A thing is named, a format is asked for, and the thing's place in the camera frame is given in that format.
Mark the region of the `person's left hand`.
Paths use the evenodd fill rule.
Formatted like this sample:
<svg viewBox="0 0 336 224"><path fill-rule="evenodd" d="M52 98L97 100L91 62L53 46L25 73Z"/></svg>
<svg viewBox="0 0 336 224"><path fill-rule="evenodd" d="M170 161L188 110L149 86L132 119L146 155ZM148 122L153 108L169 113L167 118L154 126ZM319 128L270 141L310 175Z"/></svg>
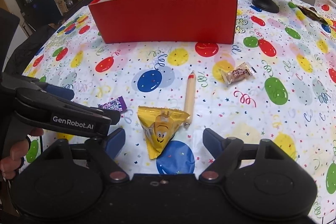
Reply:
<svg viewBox="0 0 336 224"><path fill-rule="evenodd" d="M16 170L20 168L22 158L27 155L29 149L28 136L12 145L10 155L1 159L1 174L4 179L11 180L16 176Z"/></svg>

